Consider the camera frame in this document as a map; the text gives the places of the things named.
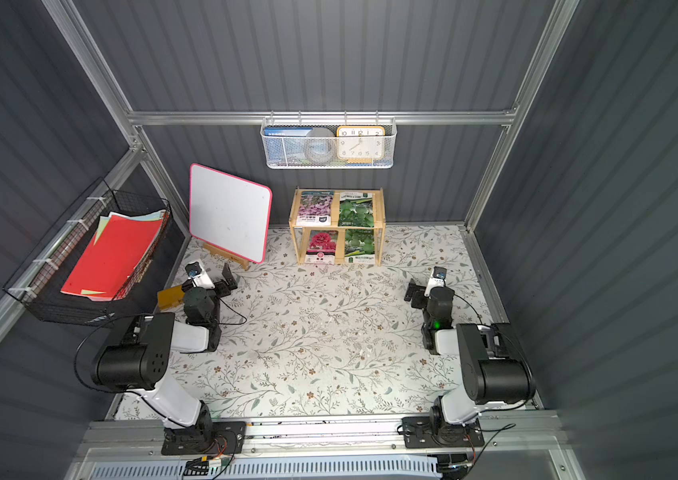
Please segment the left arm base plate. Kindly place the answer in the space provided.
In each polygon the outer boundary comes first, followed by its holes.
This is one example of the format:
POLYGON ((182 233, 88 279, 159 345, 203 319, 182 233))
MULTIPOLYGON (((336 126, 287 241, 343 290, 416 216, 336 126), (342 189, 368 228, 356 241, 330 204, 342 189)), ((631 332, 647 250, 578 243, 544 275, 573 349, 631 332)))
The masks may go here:
POLYGON ((232 455, 242 452, 247 423, 223 421, 200 424, 184 429, 164 429, 161 454, 181 455, 232 455))

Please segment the purple flower seed bag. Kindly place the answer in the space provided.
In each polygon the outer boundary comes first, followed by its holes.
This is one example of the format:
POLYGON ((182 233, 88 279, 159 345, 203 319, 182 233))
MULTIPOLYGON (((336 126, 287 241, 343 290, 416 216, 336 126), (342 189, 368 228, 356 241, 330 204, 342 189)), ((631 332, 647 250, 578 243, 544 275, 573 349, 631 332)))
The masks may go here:
POLYGON ((296 225, 299 227, 330 225, 333 200, 333 191, 302 191, 299 196, 296 225))

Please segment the wooden two-tier shelf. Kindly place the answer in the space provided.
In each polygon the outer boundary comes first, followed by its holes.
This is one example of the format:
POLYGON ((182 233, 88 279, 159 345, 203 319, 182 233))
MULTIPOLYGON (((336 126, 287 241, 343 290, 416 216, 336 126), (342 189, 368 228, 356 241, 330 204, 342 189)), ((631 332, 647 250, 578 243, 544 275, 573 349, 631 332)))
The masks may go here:
POLYGON ((319 190, 319 189, 300 189, 298 188, 293 197, 292 207, 289 216, 289 228, 294 244, 294 248, 297 254, 297 262, 300 264, 305 264, 305 250, 307 247, 307 242, 309 235, 312 231, 315 230, 336 230, 338 232, 337 240, 337 254, 336 254, 336 264, 350 264, 345 261, 344 258, 344 245, 345 245, 345 231, 348 229, 372 229, 375 233, 375 243, 376 243, 376 263, 375 266, 382 264, 383 249, 385 242, 386 234, 386 207, 384 200, 384 191, 382 189, 376 190, 319 190), (302 191, 305 190, 317 190, 317 191, 333 191, 334 200, 332 205, 331 219, 332 223, 328 226, 319 226, 319 227, 299 227, 296 225, 297 209, 299 205, 299 196, 302 191), (360 227, 345 227, 338 225, 339 218, 339 204, 340 204, 340 193, 345 191, 357 191, 357 192, 369 192, 373 194, 374 198, 374 218, 375 226, 373 228, 360 228, 360 227))

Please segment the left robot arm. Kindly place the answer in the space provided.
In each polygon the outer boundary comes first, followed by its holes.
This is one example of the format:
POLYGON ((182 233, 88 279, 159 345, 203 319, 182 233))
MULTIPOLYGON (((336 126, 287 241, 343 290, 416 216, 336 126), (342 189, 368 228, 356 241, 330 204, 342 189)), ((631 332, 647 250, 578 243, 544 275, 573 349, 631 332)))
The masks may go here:
POLYGON ((210 448, 213 432, 208 406, 190 394, 169 373, 173 353, 211 353, 222 338, 223 298, 238 288, 228 264, 213 280, 200 261, 185 266, 181 285, 184 321, 173 312, 118 318, 111 322, 105 343, 93 360, 93 385, 138 397, 163 420, 167 453, 210 448))

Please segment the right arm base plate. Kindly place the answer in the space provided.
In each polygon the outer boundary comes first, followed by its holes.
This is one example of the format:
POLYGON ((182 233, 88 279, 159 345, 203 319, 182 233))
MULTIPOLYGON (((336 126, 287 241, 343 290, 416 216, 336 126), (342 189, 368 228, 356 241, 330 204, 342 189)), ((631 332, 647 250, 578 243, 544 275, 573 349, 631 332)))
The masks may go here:
POLYGON ((485 444, 473 425, 450 425, 428 416, 404 417, 397 427, 407 449, 473 448, 485 444))

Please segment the green gourd seed bag top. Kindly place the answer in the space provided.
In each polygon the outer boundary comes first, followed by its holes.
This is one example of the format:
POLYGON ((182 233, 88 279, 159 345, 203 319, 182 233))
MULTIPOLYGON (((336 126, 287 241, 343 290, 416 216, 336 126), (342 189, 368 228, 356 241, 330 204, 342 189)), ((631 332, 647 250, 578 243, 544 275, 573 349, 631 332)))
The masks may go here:
POLYGON ((338 225, 373 228, 375 226, 373 194, 357 191, 341 192, 338 225))

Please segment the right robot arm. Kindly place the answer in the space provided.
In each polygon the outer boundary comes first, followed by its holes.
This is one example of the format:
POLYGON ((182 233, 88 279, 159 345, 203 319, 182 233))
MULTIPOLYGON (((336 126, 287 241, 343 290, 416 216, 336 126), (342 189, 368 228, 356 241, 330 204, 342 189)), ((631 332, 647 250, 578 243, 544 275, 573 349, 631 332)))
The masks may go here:
POLYGON ((483 413, 516 410, 536 396, 536 381, 508 323, 456 323, 458 297, 438 274, 410 281, 404 300, 422 312, 422 343, 432 355, 459 361, 460 381, 430 409, 430 434, 476 424, 483 413))

